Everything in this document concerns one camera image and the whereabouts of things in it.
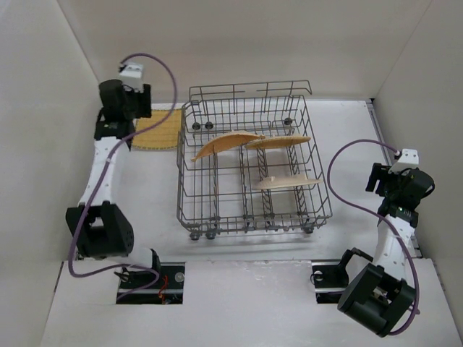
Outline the yellow square woven plate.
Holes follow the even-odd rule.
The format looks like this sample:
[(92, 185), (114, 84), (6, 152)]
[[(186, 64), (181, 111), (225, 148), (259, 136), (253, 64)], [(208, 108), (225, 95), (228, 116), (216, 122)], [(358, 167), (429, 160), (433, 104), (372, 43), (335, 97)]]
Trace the yellow square woven plate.
[[(167, 110), (152, 110), (150, 118), (140, 118), (135, 123), (135, 131), (147, 129), (167, 115)], [(181, 126), (182, 112), (174, 109), (170, 117), (162, 124), (142, 134), (134, 136), (132, 147), (136, 150), (170, 150), (177, 147), (178, 132)]]

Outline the orange leaf-shaped woven plate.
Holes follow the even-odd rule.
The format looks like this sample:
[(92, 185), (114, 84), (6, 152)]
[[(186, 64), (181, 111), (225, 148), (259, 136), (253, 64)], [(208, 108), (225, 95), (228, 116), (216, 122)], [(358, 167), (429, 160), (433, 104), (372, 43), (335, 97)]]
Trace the orange leaf-shaped woven plate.
[(198, 159), (210, 156), (216, 153), (220, 153), (226, 150), (230, 150), (234, 147), (247, 144), (255, 140), (263, 140), (266, 136), (263, 134), (254, 134), (251, 132), (240, 132), (233, 131), (226, 134), (214, 137), (212, 140), (207, 142), (191, 159), (192, 162), (196, 162)]

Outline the orange rounded woven plate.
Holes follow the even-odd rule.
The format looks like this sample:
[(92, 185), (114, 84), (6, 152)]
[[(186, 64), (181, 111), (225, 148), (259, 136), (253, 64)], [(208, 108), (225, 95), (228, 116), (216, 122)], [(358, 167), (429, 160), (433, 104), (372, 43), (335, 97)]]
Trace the orange rounded woven plate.
[(245, 145), (248, 150), (267, 150), (278, 149), (283, 147), (291, 147), (293, 145), (309, 142), (311, 137), (291, 135), (280, 137), (269, 137), (261, 140), (255, 140)]

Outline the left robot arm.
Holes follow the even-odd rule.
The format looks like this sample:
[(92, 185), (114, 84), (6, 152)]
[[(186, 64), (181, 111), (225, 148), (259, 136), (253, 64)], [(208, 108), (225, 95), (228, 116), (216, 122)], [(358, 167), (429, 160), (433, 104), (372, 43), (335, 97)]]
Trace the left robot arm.
[(132, 141), (121, 139), (135, 132), (134, 120), (151, 117), (150, 85), (127, 84), (118, 79), (99, 84), (102, 108), (94, 132), (94, 156), (85, 191), (76, 207), (69, 207), (65, 219), (72, 234), (84, 218), (74, 249), (83, 257), (115, 258), (124, 264), (155, 271), (161, 269), (153, 249), (135, 249), (134, 231), (116, 201), (122, 166), (130, 154)]

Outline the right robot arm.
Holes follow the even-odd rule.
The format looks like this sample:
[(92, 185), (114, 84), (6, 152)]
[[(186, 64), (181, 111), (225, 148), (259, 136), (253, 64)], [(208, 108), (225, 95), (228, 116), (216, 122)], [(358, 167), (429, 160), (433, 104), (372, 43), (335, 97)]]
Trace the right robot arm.
[(406, 270), (416, 270), (408, 247), (419, 221), (416, 208), (434, 187), (434, 180), (410, 160), (373, 165), (366, 191), (383, 199), (376, 213), (378, 244), (337, 308), (380, 337), (401, 333), (397, 322), (407, 310), (417, 312), (419, 286), (406, 280)]

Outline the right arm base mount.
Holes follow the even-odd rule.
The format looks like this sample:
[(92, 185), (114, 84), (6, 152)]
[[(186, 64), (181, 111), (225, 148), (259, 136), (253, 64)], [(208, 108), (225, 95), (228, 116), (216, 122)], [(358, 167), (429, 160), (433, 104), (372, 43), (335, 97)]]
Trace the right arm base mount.
[(349, 284), (346, 265), (341, 261), (314, 261), (311, 263), (310, 282), (315, 287), (318, 304), (337, 304)]

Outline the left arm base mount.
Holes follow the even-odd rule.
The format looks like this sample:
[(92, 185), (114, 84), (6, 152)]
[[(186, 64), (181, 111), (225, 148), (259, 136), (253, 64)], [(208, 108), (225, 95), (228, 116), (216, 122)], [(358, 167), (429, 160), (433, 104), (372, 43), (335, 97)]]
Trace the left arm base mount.
[(158, 280), (146, 270), (123, 267), (114, 273), (119, 277), (116, 304), (126, 305), (171, 305), (182, 304), (185, 283), (185, 263), (165, 262), (161, 264)]

